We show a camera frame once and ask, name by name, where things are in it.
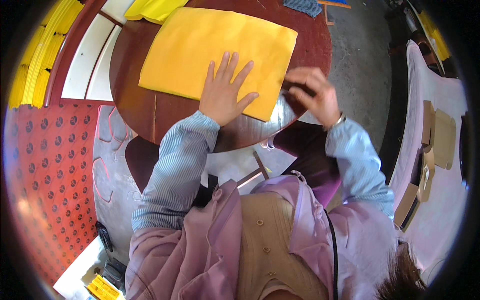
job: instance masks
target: gray cloth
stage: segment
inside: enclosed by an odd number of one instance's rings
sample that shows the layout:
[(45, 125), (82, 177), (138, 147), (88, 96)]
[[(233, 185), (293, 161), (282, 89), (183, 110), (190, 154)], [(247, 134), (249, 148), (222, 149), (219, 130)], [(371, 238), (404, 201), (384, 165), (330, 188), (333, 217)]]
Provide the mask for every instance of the gray cloth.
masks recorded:
[(283, 0), (283, 6), (304, 12), (312, 18), (322, 12), (322, 8), (316, 0)]

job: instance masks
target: brown wooden tabletop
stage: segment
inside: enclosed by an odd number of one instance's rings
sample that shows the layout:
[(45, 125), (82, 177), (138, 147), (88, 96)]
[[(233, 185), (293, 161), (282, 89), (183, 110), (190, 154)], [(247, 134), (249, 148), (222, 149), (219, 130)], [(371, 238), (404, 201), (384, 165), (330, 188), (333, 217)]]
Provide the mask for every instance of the brown wooden tabletop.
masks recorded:
[[(297, 31), (297, 43), (288, 69), (318, 66), (330, 71), (332, 41), (324, 18), (315, 18), (282, 6), (282, 0), (191, 0), (188, 7), (234, 11), (269, 20)], [(177, 121), (193, 114), (199, 101), (147, 90), (138, 86), (140, 70), (160, 26), (144, 19), (128, 21), (113, 49), (110, 87), (123, 120), (139, 136), (160, 144)], [(269, 122), (240, 115), (220, 129), (214, 152), (258, 143), (296, 121), (305, 108), (290, 97), (279, 96)]]

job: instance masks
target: hand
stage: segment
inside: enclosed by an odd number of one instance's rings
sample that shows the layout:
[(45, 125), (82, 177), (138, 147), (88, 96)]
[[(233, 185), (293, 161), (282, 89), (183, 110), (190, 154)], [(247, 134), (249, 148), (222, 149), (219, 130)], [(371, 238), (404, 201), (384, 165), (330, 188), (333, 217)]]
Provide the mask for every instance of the hand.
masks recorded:
[(338, 121), (341, 114), (336, 102), (335, 88), (327, 81), (320, 68), (295, 68), (285, 75), (285, 79), (293, 83), (304, 84), (316, 93), (314, 97), (311, 97), (296, 86), (288, 90), (317, 118), (321, 125), (330, 128)]
[(240, 87), (252, 70), (253, 61), (249, 61), (237, 74), (233, 83), (230, 83), (239, 61), (239, 54), (234, 52), (230, 63), (228, 63), (229, 58), (230, 52), (225, 52), (215, 79), (213, 78), (215, 62), (210, 62), (198, 108), (201, 113), (210, 117), (221, 127), (238, 117), (259, 96), (258, 93), (248, 93), (237, 102)]

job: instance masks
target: striped sleeve cover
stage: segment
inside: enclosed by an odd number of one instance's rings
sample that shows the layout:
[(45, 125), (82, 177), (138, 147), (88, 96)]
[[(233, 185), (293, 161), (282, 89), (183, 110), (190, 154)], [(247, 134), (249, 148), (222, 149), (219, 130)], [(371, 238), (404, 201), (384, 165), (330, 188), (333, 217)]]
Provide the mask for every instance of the striped sleeve cover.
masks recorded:
[[(207, 153), (220, 126), (197, 111), (170, 128), (159, 160), (132, 214), (133, 231), (150, 227), (181, 229), (200, 185)], [(393, 192), (385, 185), (380, 159), (367, 132), (347, 119), (327, 137), (325, 151), (336, 157), (346, 202), (369, 202), (393, 219)]]
[(332, 128), (325, 152), (337, 160), (344, 202), (368, 202), (393, 219), (394, 193), (385, 185), (380, 158), (368, 133), (358, 123), (346, 119)]
[(219, 129), (215, 121), (199, 111), (169, 129), (160, 143), (158, 161), (141, 203), (132, 214), (133, 231), (150, 227), (182, 228)]

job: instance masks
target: white sheet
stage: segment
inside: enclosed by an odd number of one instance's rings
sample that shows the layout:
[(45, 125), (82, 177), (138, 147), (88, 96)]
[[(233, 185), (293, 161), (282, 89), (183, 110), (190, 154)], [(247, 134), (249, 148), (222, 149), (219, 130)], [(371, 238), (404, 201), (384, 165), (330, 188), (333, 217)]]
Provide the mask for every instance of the white sheet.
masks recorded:
[(422, 270), (448, 255), (462, 220), (466, 190), (462, 185), (458, 144), (461, 116), (467, 110), (463, 85), (458, 79), (443, 78), (431, 71), (413, 41), (407, 43), (408, 111), (405, 131), (390, 187), (395, 193), (397, 208), (410, 182), (417, 152), (421, 146), (423, 101), (432, 102), (456, 122), (456, 147), (450, 170), (435, 166), (429, 200), (421, 203), (406, 233), (399, 236), (411, 242)]

